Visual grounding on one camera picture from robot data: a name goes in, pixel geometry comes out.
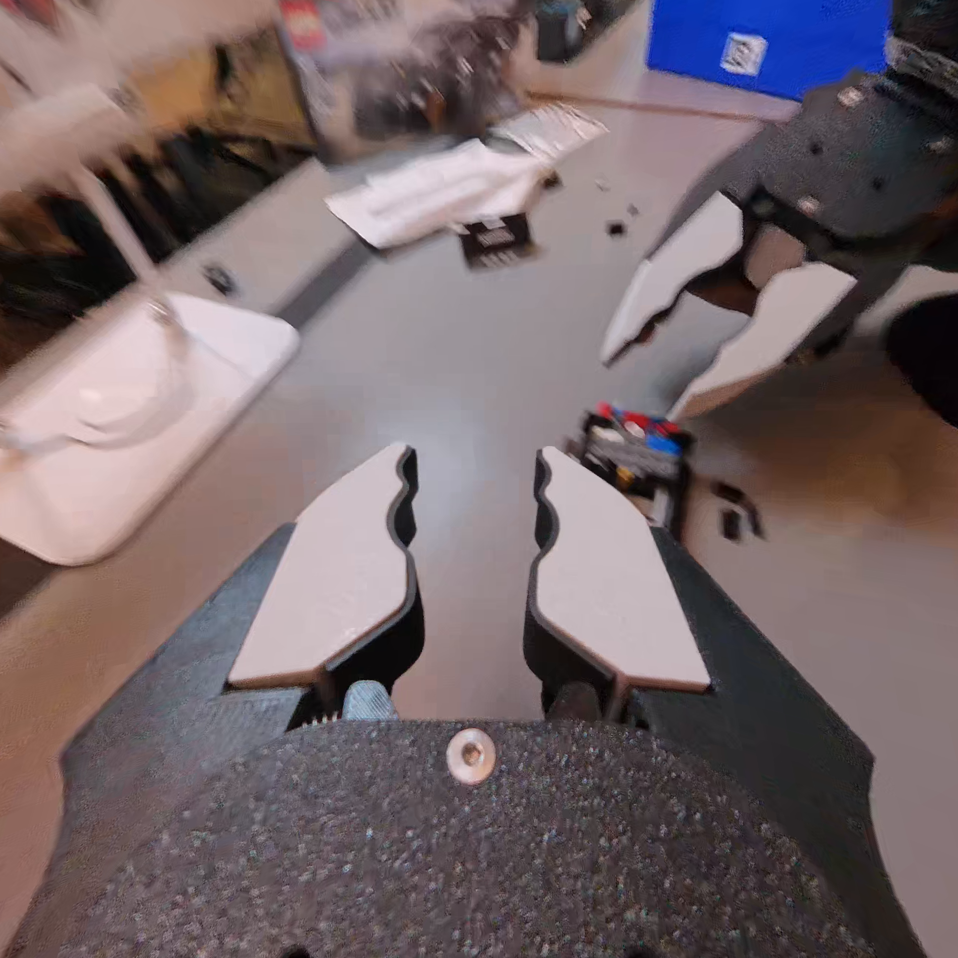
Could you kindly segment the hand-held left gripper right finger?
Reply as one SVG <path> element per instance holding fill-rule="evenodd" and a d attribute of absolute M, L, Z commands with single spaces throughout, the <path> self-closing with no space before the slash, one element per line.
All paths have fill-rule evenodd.
<path fill-rule="evenodd" d="M 712 679 L 660 552 L 662 530 L 554 447 L 536 453 L 533 498 L 524 659 L 543 710 L 573 683 L 591 688 L 610 719 L 634 689 L 707 693 Z"/>

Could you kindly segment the lego car model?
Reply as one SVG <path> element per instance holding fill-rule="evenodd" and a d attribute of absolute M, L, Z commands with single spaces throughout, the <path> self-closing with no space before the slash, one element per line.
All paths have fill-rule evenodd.
<path fill-rule="evenodd" d="M 680 541 L 695 445 L 691 433 L 666 418 L 600 402 L 584 412 L 562 449 Z"/>

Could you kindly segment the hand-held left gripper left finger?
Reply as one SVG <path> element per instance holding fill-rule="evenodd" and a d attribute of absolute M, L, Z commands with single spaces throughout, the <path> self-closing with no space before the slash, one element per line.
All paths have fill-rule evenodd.
<path fill-rule="evenodd" d="M 235 689 L 340 685 L 365 672 L 392 685 L 424 644 L 415 561 L 416 450 L 392 443 L 297 517 L 228 675 Z"/>

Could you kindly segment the blue plastic bin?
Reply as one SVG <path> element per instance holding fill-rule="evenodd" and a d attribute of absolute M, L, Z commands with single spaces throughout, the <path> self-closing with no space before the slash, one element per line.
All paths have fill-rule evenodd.
<path fill-rule="evenodd" d="M 656 1 L 653 71 L 800 101 L 850 71 L 885 66 L 889 1 Z"/>

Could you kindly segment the white numbered paper bag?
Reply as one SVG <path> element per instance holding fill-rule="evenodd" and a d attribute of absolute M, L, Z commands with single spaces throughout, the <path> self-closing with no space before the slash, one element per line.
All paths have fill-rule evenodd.
<path fill-rule="evenodd" d="M 326 205 L 365 243 L 388 250 L 434 233 L 525 213 L 553 164 L 473 139 L 330 195 Z"/>

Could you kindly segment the black stickered lego panel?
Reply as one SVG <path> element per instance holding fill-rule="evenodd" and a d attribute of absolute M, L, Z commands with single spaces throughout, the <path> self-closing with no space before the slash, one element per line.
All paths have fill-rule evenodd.
<path fill-rule="evenodd" d="M 515 265 L 537 253 L 526 213 L 460 225 L 457 235 L 473 271 Z"/>

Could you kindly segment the lego set box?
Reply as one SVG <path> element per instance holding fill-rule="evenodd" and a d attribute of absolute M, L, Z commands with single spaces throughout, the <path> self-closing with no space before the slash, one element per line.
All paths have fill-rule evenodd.
<path fill-rule="evenodd" d="M 481 138 L 521 108 L 533 2 L 276 2 L 275 25 L 324 162 Z"/>

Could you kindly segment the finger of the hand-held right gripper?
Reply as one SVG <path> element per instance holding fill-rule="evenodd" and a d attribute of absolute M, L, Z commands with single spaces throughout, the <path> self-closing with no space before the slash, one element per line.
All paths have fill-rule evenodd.
<path fill-rule="evenodd" d="M 611 366 L 656 316 L 668 314 L 691 281 L 725 265 L 743 246 L 742 210 L 715 193 L 645 257 L 617 306 L 600 350 Z"/>
<path fill-rule="evenodd" d="M 761 291 L 751 322 L 722 345 L 668 418 L 685 422 L 703 416 L 779 370 L 856 282 L 853 275 L 822 262 L 775 275 Z"/>

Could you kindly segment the white book stand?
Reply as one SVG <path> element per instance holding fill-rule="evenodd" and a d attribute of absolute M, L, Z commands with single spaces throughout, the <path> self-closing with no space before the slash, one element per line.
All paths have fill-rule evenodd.
<path fill-rule="evenodd" d="M 130 539 L 300 343 L 283 319 L 169 290 L 94 174 L 71 177 L 137 281 L 2 401 L 2 542 L 61 567 Z"/>

